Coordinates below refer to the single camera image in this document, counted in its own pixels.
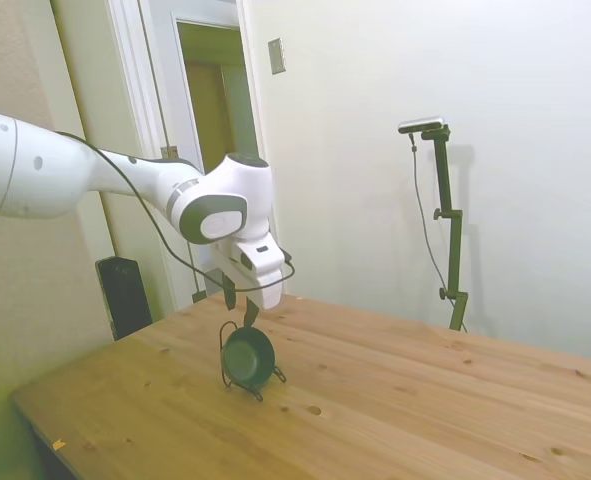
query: black speaker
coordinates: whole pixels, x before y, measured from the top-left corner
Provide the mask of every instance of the black speaker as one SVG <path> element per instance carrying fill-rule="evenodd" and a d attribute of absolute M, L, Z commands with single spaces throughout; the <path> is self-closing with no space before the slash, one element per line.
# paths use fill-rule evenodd
<path fill-rule="evenodd" d="M 115 340 L 151 325 L 153 319 L 137 262 L 109 257 L 95 265 L 113 317 Z"/>

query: green pot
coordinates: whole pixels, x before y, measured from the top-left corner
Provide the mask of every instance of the green pot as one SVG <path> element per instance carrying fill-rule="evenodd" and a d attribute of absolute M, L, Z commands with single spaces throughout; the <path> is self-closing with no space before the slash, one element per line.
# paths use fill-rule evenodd
<path fill-rule="evenodd" d="M 275 371 L 275 350 L 264 333 L 240 327 L 226 339 L 220 352 L 222 370 L 231 381 L 250 391 L 264 386 Z"/>

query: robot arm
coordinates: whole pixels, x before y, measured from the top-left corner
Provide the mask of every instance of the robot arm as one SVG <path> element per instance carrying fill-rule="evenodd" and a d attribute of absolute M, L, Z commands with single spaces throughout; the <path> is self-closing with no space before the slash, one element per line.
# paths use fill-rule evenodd
<path fill-rule="evenodd" d="M 229 154 L 202 175 L 186 163 L 102 153 L 114 166 L 73 138 L 0 115 L 0 215 L 56 217 L 88 191 L 134 195 L 119 169 L 186 240 L 211 245 L 229 284 L 259 288 L 246 295 L 260 309 L 279 303 L 282 285 L 275 282 L 283 278 L 285 257 L 269 232 L 273 191 L 266 162 Z"/>

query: light switch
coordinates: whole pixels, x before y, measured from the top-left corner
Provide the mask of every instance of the light switch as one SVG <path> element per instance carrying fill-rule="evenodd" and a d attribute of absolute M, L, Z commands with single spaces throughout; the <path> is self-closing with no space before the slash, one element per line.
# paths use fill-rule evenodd
<path fill-rule="evenodd" d="M 284 49 L 282 48 L 282 39 L 276 38 L 268 42 L 268 56 L 271 59 L 271 71 L 273 75 L 286 71 L 284 66 Z"/>

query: table surface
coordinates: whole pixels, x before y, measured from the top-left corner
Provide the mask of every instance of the table surface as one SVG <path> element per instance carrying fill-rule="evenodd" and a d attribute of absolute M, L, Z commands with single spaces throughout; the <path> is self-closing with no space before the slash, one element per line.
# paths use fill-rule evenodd
<path fill-rule="evenodd" d="M 209 298 L 20 389 L 82 479 L 591 479 L 591 361 L 287 297 L 227 391 Z"/>

